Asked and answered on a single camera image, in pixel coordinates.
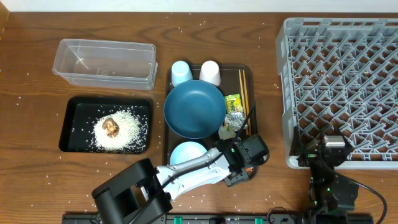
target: white wall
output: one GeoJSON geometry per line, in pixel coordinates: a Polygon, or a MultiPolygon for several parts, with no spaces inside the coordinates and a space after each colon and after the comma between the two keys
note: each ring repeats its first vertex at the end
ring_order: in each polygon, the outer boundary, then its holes
{"type": "Polygon", "coordinates": [[[0,0],[17,11],[398,12],[398,0],[0,0]]]}

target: white cup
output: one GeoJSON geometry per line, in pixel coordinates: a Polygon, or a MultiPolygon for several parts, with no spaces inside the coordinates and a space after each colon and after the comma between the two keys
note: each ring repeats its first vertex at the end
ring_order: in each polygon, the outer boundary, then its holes
{"type": "Polygon", "coordinates": [[[218,86],[221,83],[218,64],[214,61],[203,63],[200,69],[199,79],[218,86]]]}
{"type": "Polygon", "coordinates": [[[174,87],[179,84],[193,80],[189,65],[184,61],[174,62],[172,66],[172,84],[174,87]]]}

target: dish rack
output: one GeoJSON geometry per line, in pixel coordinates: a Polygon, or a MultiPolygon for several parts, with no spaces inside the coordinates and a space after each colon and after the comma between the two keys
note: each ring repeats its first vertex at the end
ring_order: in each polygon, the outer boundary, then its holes
{"type": "Polygon", "coordinates": [[[289,18],[276,38],[285,160],[338,127],[354,146],[339,169],[398,169],[398,19],[289,18]]]}

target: brown object on rice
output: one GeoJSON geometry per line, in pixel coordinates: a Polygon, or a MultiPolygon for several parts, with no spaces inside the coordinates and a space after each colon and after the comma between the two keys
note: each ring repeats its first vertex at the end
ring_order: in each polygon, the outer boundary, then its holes
{"type": "Polygon", "coordinates": [[[106,135],[110,138],[115,138],[119,133],[119,125],[112,118],[106,119],[102,128],[106,130],[106,135]]]}

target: plastic bin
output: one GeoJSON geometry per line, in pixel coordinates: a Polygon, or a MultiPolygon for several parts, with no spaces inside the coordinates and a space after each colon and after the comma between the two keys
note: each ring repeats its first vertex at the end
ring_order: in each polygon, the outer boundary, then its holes
{"type": "Polygon", "coordinates": [[[72,85],[151,90],[156,78],[152,44],[63,39],[53,73],[72,85]]]}
{"type": "Polygon", "coordinates": [[[398,19],[289,18],[276,38],[286,163],[337,126],[354,146],[338,169],[398,169],[398,19]]]}

